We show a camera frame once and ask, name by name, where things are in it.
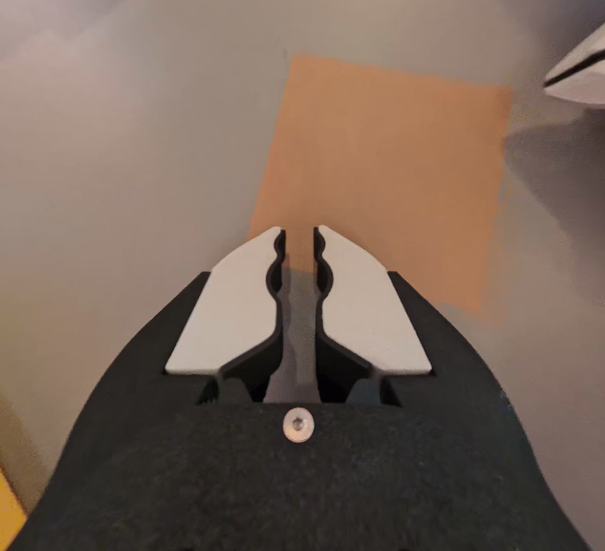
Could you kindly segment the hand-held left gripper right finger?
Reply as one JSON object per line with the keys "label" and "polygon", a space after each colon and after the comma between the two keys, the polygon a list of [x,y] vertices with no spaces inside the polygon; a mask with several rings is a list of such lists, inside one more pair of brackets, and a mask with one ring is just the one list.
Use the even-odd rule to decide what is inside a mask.
{"label": "hand-held left gripper right finger", "polygon": [[429,376],[433,367],[386,267],[340,233],[314,228],[319,296],[315,369],[322,402],[346,402],[369,381],[381,400],[387,377]]}

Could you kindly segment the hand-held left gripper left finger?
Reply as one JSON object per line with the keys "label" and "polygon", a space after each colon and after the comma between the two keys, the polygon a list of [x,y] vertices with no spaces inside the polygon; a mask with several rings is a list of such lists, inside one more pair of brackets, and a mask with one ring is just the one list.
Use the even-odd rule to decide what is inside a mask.
{"label": "hand-held left gripper left finger", "polygon": [[210,271],[164,367],[171,376],[239,380],[263,402],[283,360],[282,286],[285,230],[271,227]]}

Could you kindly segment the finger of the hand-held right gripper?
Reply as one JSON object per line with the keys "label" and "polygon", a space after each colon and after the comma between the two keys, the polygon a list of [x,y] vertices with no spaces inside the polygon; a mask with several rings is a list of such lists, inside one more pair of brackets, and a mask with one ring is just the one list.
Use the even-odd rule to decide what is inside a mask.
{"label": "finger of the hand-held right gripper", "polygon": [[574,47],[552,68],[544,79],[545,85],[554,85],[565,78],[586,70],[604,60],[604,24]]}
{"label": "finger of the hand-held right gripper", "polygon": [[604,57],[566,57],[545,77],[550,97],[589,108],[604,108]]}

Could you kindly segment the orange origami paper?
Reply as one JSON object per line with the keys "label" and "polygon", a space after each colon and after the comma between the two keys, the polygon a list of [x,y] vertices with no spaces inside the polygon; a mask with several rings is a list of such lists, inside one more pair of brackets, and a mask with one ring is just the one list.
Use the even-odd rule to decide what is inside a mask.
{"label": "orange origami paper", "polygon": [[431,302],[479,312],[511,101],[505,86],[293,56],[248,238],[281,227],[291,267],[311,272],[324,224]]}

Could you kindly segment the yellow plastic bin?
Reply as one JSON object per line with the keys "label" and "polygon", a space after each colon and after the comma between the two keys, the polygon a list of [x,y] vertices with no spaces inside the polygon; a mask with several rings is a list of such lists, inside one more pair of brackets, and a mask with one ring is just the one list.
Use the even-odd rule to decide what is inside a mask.
{"label": "yellow plastic bin", "polygon": [[26,511],[1,466],[1,550],[8,550],[26,520]]}

